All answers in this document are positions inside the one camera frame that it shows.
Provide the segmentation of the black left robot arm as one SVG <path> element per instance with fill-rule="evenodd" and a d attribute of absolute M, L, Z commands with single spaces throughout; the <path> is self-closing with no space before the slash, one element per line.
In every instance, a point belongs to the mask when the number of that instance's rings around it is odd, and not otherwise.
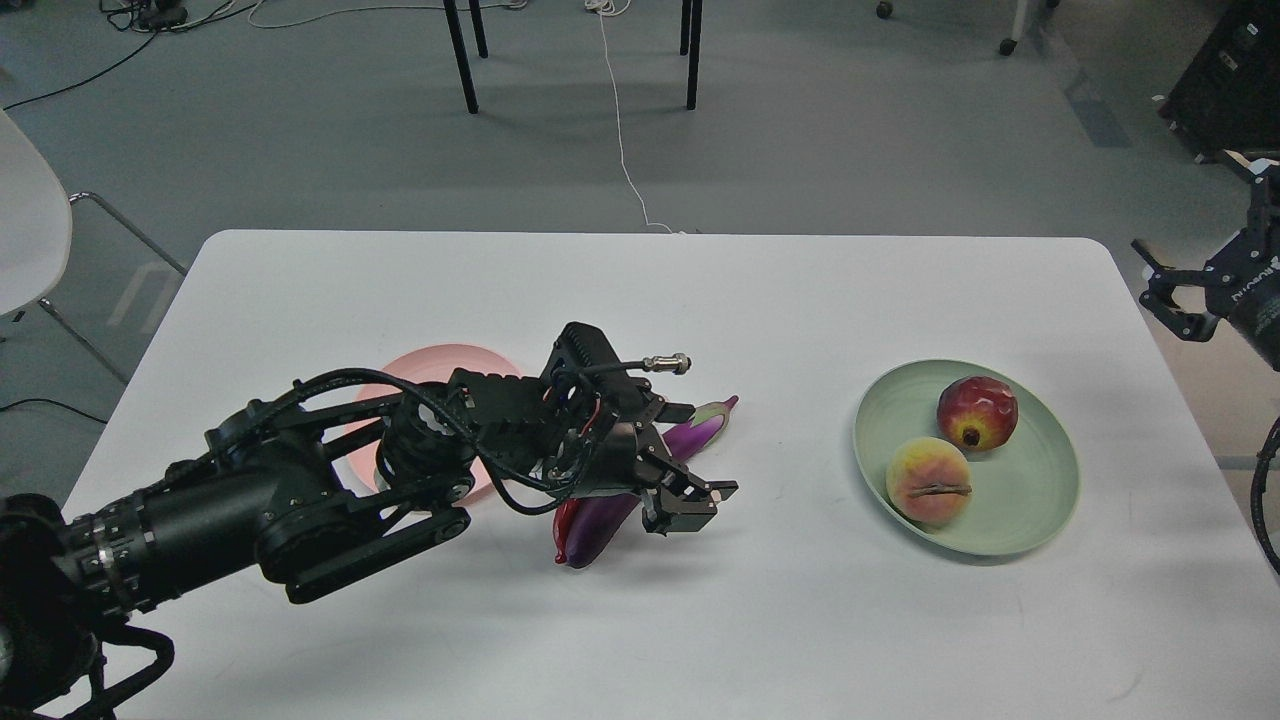
<path fill-rule="evenodd" d="M 133 626 L 187 592 L 257 566 L 308 603 L 452 541 L 480 464 L 516 512 L 580 520 L 643 507 L 649 533 L 698 532 L 732 480 L 704 480 L 663 425 L 708 415 L 652 388 L 684 354 L 625 361 L 568 323 L 535 377 L 454 369 L 413 382 L 367 368 L 297 380 L 205 436 L 161 480 L 67 520 L 45 495 L 3 500 L 3 716 L 87 680 L 73 719 L 111 719 L 174 664 L 172 639 Z"/>

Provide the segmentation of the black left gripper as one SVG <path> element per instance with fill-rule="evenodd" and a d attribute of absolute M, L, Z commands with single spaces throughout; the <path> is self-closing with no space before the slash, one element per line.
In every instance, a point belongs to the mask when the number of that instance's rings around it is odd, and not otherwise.
<path fill-rule="evenodd" d="M 644 530 L 668 536 L 700 532 L 740 489 L 736 480 L 705 480 L 671 459 L 660 425 L 689 421 L 695 405 L 641 392 L 631 400 L 577 395 L 566 409 L 567 430 L 545 456 L 545 480 L 556 495 L 637 495 Z"/>

